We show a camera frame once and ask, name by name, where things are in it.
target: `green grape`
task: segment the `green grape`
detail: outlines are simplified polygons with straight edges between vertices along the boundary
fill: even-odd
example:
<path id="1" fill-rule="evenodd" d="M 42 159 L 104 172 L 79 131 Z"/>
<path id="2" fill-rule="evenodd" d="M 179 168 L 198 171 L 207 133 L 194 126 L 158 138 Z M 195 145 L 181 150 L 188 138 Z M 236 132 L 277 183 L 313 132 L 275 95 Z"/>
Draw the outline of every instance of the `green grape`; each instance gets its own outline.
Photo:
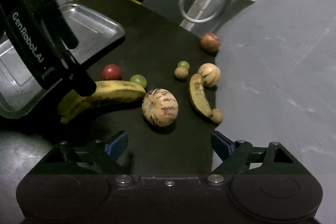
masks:
<path id="1" fill-rule="evenodd" d="M 190 65 L 187 61 L 181 61 L 177 64 L 177 67 L 185 67 L 187 70 L 190 69 Z"/>
<path id="2" fill-rule="evenodd" d="M 147 80 L 145 77 L 143 77 L 142 75 L 133 75 L 130 80 L 130 82 L 133 82 L 133 83 L 137 83 L 139 84 L 140 86 L 142 86 L 144 89 L 146 88 L 147 86 Z"/>

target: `banana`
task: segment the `banana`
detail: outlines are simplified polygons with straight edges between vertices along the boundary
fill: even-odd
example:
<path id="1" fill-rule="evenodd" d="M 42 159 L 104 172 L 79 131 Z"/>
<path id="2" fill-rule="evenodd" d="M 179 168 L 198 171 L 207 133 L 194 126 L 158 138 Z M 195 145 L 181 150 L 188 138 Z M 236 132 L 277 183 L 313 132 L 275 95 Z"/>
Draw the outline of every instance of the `banana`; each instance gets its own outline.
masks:
<path id="1" fill-rule="evenodd" d="M 208 118 L 212 117 L 212 110 L 205 97 L 203 80 L 201 74 L 195 74 L 191 77 L 189 83 L 190 101 L 193 107 Z"/>
<path id="2" fill-rule="evenodd" d="M 98 81 L 95 93 L 82 97 L 74 90 L 66 94 L 58 105 L 61 123 L 68 123 L 83 111 L 114 103 L 131 103 L 143 99 L 146 91 L 137 83 L 128 81 Z"/>

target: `small brown fruit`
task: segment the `small brown fruit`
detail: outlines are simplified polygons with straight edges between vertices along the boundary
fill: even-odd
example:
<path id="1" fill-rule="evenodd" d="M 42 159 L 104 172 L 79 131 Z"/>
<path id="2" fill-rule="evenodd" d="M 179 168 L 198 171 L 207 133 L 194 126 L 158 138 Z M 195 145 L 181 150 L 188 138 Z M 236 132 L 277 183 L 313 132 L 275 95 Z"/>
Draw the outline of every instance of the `small brown fruit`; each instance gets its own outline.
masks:
<path id="1" fill-rule="evenodd" d="M 178 67 L 175 70 L 175 77 L 177 79 L 183 80 L 188 76 L 189 71 L 185 67 Z"/>
<path id="2" fill-rule="evenodd" d="M 221 70 L 211 63 L 200 66 L 197 73 L 202 75 L 203 85 L 207 87 L 216 85 L 221 77 Z"/>
<path id="3" fill-rule="evenodd" d="M 201 47 L 207 52 L 217 52 L 221 46 L 218 36 L 213 33 L 206 33 L 201 38 Z"/>
<path id="4" fill-rule="evenodd" d="M 220 124 L 224 119 L 224 114 L 223 112 L 221 112 L 219 109 L 214 108 L 212 110 L 212 116 L 211 116 L 211 120 L 216 123 L 216 124 Z"/>

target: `red cherry tomato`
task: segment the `red cherry tomato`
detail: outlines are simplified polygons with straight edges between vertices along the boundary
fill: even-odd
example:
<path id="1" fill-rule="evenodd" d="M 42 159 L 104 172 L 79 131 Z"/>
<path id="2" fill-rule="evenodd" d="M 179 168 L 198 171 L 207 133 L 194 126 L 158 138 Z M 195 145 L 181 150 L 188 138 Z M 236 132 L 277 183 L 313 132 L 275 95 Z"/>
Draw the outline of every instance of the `red cherry tomato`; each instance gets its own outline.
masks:
<path id="1" fill-rule="evenodd" d="M 120 68 L 115 64 L 107 65 L 101 72 L 103 80 L 119 80 Z"/>

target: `brown round fruit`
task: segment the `brown round fruit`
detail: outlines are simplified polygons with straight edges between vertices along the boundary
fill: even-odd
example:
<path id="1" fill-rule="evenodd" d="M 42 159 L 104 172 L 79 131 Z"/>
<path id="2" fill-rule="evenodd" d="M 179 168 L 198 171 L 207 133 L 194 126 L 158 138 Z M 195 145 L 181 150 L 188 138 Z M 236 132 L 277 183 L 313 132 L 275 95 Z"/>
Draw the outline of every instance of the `brown round fruit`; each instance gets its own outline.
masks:
<path id="1" fill-rule="evenodd" d="M 185 67 L 178 67 L 175 70 L 175 77 L 177 79 L 183 80 L 188 76 L 189 71 Z"/>
<path id="2" fill-rule="evenodd" d="M 207 87 L 216 85 L 221 77 L 221 70 L 211 63 L 200 66 L 197 73 L 202 75 L 203 85 Z"/>
<path id="3" fill-rule="evenodd" d="M 154 126 L 170 125 L 176 119 L 178 112 L 177 100 L 168 90 L 151 90 L 142 102 L 142 114 Z"/>
<path id="4" fill-rule="evenodd" d="M 214 108 L 212 110 L 212 116 L 211 116 L 211 120 L 216 123 L 216 124 L 220 124 L 224 119 L 224 114 L 223 112 L 221 112 L 219 109 Z"/>
<path id="5" fill-rule="evenodd" d="M 217 52 L 220 46 L 220 39 L 213 33 L 206 33 L 201 38 L 201 47 L 207 52 Z"/>

